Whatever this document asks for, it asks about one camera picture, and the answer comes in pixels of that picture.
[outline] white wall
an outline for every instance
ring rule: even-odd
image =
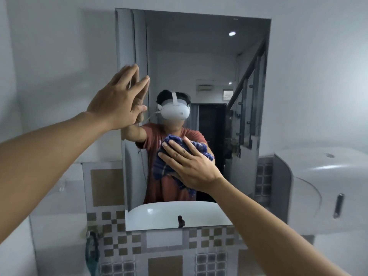
[[[271,18],[260,155],[310,143],[368,152],[368,0],[8,0],[25,129],[85,110],[111,78],[115,7]],[[82,158],[118,158],[119,143],[113,133]]]
[[[192,103],[226,103],[222,91],[229,87],[218,86],[210,92],[200,92],[196,91],[196,80],[235,81],[235,55],[157,51],[156,56],[155,100],[159,92],[167,89],[188,93]]]
[[[22,133],[6,0],[0,0],[0,35],[0,142],[3,142]],[[29,218],[0,244],[0,268],[8,276],[37,275]]]

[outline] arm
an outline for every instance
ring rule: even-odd
[[[147,109],[132,108],[132,101],[137,93],[147,91],[149,78],[126,88],[136,69],[126,66],[118,72],[86,112],[0,144],[0,243],[88,146],[109,130],[133,124]]]
[[[266,275],[348,275],[317,252],[303,237],[226,181],[219,170],[191,144],[186,152],[175,142],[159,156],[185,185],[211,195],[242,236]]]

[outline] vr headset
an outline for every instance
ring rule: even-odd
[[[190,107],[186,101],[177,99],[176,92],[171,92],[172,99],[166,100],[162,105],[157,104],[159,111],[164,119],[179,119],[185,120],[189,117]]]

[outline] cloth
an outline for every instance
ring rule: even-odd
[[[175,141],[177,144],[179,144],[181,147],[183,147],[186,151],[188,151],[188,153],[192,154],[192,152],[190,151],[190,149],[188,148],[187,144],[178,136],[176,135],[168,135],[163,142],[166,142],[168,145],[170,145],[168,142],[169,140],[173,140]],[[154,167],[153,167],[153,174],[154,174],[154,178],[156,180],[162,178],[163,176],[166,176],[170,173],[174,173],[175,171],[168,165],[166,164],[158,155],[159,152],[165,153],[166,155],[168,155],[168,153],[166,152],[166,150],[163,148],[162,144],[159,148],[159,150],[157,151],[157,156],[156,156],[156,160],[154,161]],[[203,144],[203,143],[199,143],[196,141],[192,141],[193,145],[198,149],[198,151],[200,153],[202,153],[203,155],[205,155],[207,158],[209,158],[211,161],[214,160],[214,158],[212,157],[211,154],[207,153],[207,145]],[[179,189],[183,190],[186,188],[186,186],[183,184],[183,182],[181,182],[179,179],[177,179],[176,177],[173,177],[174,180],[177,182]],[[191,197],[193,197],[196,192],[194,189],[191,188],[187,188],[188,193]]]
[[[189,196],[187,189],[180,190],[172,176],[164,176],[160,180],[154,178],[152,172],[154,160],[156,159],[157,150],[161,146],[161,142],[167,137],[167,134],[162,124],[147,123],[141,126],[141,128],[146,131],[147,138],[145,142],[136,142],[136,146],[140,149],[146,149],[148,156],[147,191],[144,204],[165,201],[196,200],[196,196]],[[185,136],[192,141],[207,144],[203,135],[198,131],[182,128],[180,138]]]

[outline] handrail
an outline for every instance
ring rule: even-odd
[[[248,68],[246,69],[246,72],[244,73],[242,79],[240,80],[238,86],[236,87],[236,90],[234,94],[232,95],[230,101],[228,102],[228,105],[226,106],[226,109],[231,109],[231,107],[234,105],[235,101],[239,97],[240,93],[243,89],[243,83],[246,79],[250,78],[251,74],[253,73],[253,70],[255,69],[255,63],[257,61],[258,55],[261,55],[266,50],[266,39],[264,38],[261,42],[260,46],[258,47],[255,55],[253,56],[251,63],[249,64]]]

